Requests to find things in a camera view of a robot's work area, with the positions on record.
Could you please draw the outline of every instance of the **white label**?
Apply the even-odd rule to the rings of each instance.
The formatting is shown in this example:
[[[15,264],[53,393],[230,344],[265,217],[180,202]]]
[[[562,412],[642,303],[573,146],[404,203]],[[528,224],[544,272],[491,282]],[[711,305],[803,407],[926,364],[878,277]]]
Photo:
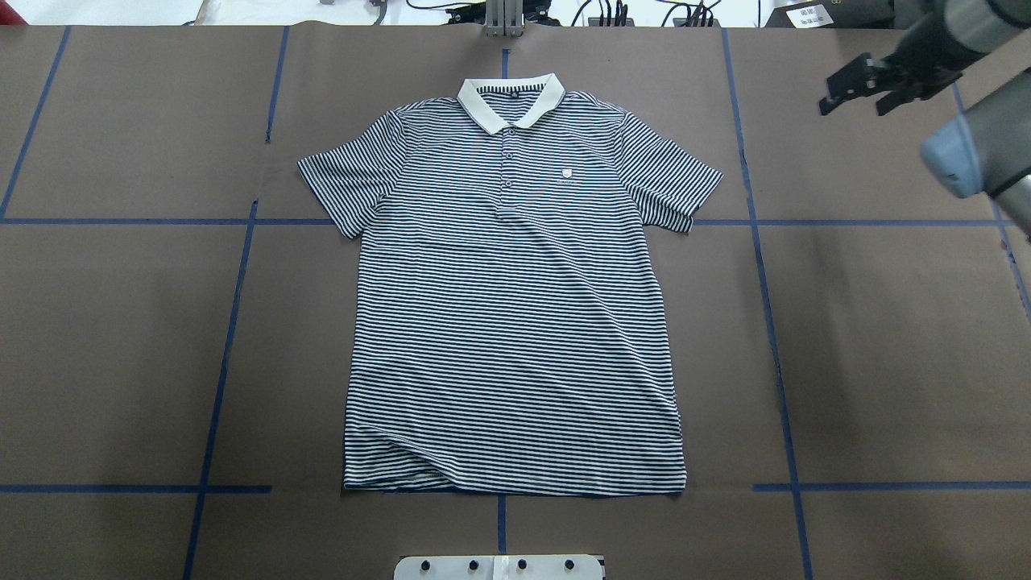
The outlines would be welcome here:
[[[795,28],[817,28],[834,24],[823,4],[788,10],[788,18],[791,19],[791,24],[795,25]]]

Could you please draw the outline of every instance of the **white collar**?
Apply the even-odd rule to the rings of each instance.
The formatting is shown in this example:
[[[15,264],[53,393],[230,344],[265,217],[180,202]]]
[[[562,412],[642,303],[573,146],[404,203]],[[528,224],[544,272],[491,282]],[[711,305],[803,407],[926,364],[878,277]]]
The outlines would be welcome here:
[[[530,110],[526,111],[526,114],[516,123],[508,123],[501,118],[501,115],[487,104],[484,97],[479,96],[478,91],[483,88],[505,89],[534,84],[543,84],[544,88],[541,89],[537,101],[533,103]],[[462,90],[458,92],[458,101],[462,103],[462,107],[477,125],[494,135],[509,125],[516,125],[521,129],[532,127],[545,112],[559,106],[565,95],[566,90],[562,82],[559,82],[559,77],[555,76],[555,73],[551,73],[532,78],[466,78],[465,82],[462,83]]]

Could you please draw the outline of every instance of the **white mounting bracket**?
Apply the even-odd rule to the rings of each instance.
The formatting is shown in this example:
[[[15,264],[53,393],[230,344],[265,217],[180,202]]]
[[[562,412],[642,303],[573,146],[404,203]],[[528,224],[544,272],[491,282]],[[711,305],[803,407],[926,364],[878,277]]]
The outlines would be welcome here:
[[[523,36],[523,0],[487,0],[484,27],[488,36]]]
[[[394,580],[605,580],[604,562],[587,554],[408,556]]]

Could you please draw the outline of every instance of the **white floor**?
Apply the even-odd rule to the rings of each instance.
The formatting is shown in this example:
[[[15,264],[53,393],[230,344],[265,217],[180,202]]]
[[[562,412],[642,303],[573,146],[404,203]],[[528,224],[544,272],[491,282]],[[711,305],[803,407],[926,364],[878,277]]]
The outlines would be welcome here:
[[[433,5],[448,0],[412,0],[415,5]],[[597,16],[603,0],[591,0],[576,26],[588,16]],[[197,20],[203,0],[162,0],[125,2],[124,0],[8,0],[29,24],[36,25],[181,25]],[[548,11],[563,26],[568,26],[581,0],[552,0]],[[753,28],[757,24],[759,3],[753,0],[723,0],[712,12],[722,26]],[[762,2],[762,20],[769,16],[773,1]],[[629,15],[636,26],[659,26],[673,6],[656,0],[630,2]],[[686,8],[677,8],[673,18]],[[208,0],[202,24],[208,25],[290,25],[303,21],[323,21],[344,25],[372,24],[377,8],[365,0]],[[390,0],[385,25],[436,25],[447,21],[443,9],[417,10],[404,0]]]

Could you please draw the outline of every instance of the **striped polo shirt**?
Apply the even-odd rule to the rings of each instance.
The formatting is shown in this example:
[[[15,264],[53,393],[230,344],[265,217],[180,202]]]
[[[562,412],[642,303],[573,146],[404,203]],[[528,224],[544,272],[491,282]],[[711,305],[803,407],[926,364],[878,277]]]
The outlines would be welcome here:
[[[719,171],[554,74],[468,79],[298,164],[362,239],[345,488],[685,488],[643,226],[687,232]]]

